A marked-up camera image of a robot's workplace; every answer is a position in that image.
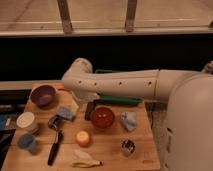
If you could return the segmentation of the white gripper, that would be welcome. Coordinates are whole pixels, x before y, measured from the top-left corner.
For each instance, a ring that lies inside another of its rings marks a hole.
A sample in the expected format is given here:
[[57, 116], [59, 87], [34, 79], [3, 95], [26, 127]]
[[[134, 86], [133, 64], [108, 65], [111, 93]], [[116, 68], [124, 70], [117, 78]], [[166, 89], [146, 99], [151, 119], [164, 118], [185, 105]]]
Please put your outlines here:
[[97, 93], [86, 91], [73, 91], [72, 97], [79, 106], [82, 106], [85, 103], [93, 102], [94, 100], [100, 98], [100, 96]]

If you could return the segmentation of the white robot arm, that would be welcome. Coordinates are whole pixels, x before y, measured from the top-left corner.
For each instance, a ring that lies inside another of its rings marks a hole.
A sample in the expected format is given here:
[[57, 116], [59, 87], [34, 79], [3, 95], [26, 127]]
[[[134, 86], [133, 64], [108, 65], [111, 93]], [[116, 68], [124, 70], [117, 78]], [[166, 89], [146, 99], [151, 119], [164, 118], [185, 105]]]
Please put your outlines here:
[[80, 103], [100, 94], [167, 103], [166, 171], [213, 171], [213, 74], [187, 70], [144, 70], [96, 74], [76, 59], [62, 84]]

